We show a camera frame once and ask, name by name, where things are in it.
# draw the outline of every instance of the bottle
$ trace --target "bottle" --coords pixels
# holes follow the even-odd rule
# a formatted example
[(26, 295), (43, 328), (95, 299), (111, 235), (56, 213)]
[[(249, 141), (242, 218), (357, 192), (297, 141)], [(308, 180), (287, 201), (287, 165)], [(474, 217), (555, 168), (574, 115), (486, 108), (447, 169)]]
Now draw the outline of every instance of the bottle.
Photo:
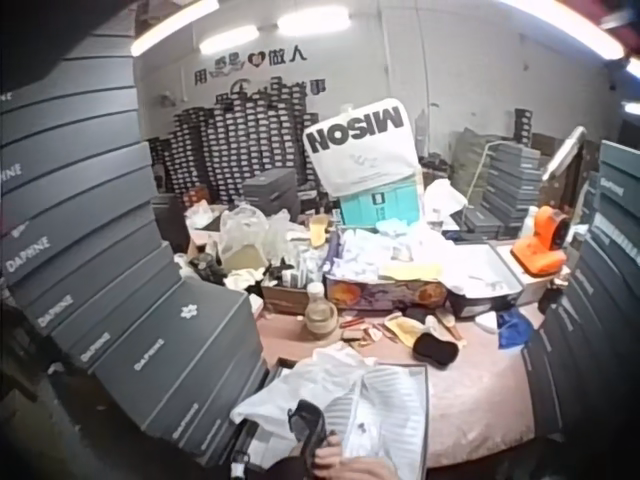
[(338, 327), (338, 310), (335, 305), (324, 298), (324, 285), (320, 282), (310, 283), (307, 287), (309, 305), (304, 312), (307, 329), (316, 338), (326, 338)]

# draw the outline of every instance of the white fabric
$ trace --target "white fabric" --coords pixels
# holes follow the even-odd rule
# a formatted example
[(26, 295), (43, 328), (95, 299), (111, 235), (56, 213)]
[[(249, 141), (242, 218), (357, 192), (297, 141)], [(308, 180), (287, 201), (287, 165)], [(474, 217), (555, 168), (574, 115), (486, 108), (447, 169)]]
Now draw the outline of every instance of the white fabric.
[[(389, 114), (394, 112), (399, 113), (393, 117), (396, 124), (383, 121), (388, 120)], [(327, 140), (331, 138), (329, 129), (335, 129), (335, 126), (343, 132), (349, 130), (346, 134), (348, 140), (341, 145)], [(372, 134), (367, 133), (364, 138), (358, 138), (355, 128), (365, 127)], [(310, 142), (310, 135), (318, 141)], [(415, 175), (416, 170), (420, 168), (411, 121), (404, 106), (396, 99), (382, 100), (313, 125), (305, 130), (303, 138), (305, 150), (318, 172), (322, 185), (334, 197), (351, 195), (395, 182)], [(322, 143), (326, 150), (313, 148), (319, 143)]]

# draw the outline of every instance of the finger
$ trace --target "finger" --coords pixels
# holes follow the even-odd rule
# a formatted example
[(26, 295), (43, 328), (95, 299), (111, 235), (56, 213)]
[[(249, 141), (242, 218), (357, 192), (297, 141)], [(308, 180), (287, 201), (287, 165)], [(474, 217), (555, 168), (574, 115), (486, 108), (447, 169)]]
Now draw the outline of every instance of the finger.
[(342, 456), (342, 447), (341, 446), (337, 446), (337, 447), (324, 447), (324, 448), (319, 448), (318, 450), (316, 450), (316, 459), (322, 459), (322, 458), (330, 458), (330, 457), (340, 457)]

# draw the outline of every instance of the fluorescent light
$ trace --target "fluorescent light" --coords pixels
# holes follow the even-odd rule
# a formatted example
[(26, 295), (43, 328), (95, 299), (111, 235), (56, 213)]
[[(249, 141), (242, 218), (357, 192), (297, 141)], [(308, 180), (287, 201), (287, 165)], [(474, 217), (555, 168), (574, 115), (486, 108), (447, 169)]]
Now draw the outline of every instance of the fluorescent light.
[(278, 20), (283, 35), (301, 37), (345, 30), (351, 25), (346, 7), (331, 5), (289, 13)]
[(206, 55), (216, 53), (255, 40), (259, 35), (255, 25), (247, 25), (207, 38), (200, 44), (200, 51)]
[(582, 15), (555, 0), (500, 1), (554, 25), (605, 60), (617, 60), (624, 57), (624, 48), (620, 42)]
[(640, 78), (640, 59), (631, 58), (629, 65), (627, 65), (627, 72)]
[(625, 103), (624, 111), (630, 115), (640, 115), (640, 102)]
[(218, 5), (217, 0), (200, 0), (183, 8), (133, 42), (133, 45), (131, 45), (131, 55), (134, 57), (141, 55), (160, 40), (167, 38), (185, 25), (189, 25), (199, 18), (216, 11), (218, 8), (220, 8), (220, 5)]

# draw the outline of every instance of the wall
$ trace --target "wall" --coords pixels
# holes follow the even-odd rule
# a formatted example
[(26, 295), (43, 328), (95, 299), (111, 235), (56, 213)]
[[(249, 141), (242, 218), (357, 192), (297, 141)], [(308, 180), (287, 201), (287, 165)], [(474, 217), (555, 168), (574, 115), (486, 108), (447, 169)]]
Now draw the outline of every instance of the wall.
[[(182, 54), (172, 38), (145, 54), (139, 68), (141, 103), (147, 107), (143, 131), (153, 136), (170, 130), (174, 111), (153, 105), (165, 90), (178, 90), (182, 103), (177, 109), (182, 110), (211, 105), (215, 94), (228, 91), (235, 79), (249, 78), (258, 86), (278, 74), (285, 81), (325, 78), (327, 92), (309, 100), (322, 118), (338, 113), (344, 103), (363, 105), (396, 97), (411, 118), (423, 111), (428, 114), (425, 150), (445, 157), (465, 127), (510, 135), (516, 107), (534, 111), (537, 132), (564, 137), (583, 124), (593, 139), (615, 137), (619, 99), (609, 91), (600, 59), (562, 32), (493, 0), (343, 1), (353, 12), (352, 27), (300, 39), (307, 62), (258, 69), (246, 65), (206, 87), (193, 85), (193, 72), (211, 68), (214, 62), (199, 53), (185, 54), (194, 52), (199, 39), (250, 22), (273, 25), (294, 5), (308, 3), (322, 2), (233, 1), (190, 32), (181, 32)], [(238, 52), (244, 58), (258, 49), (289, 51), (295, 44), (271, 27)], [(174, 58), (182, 59), (158, 67)]]

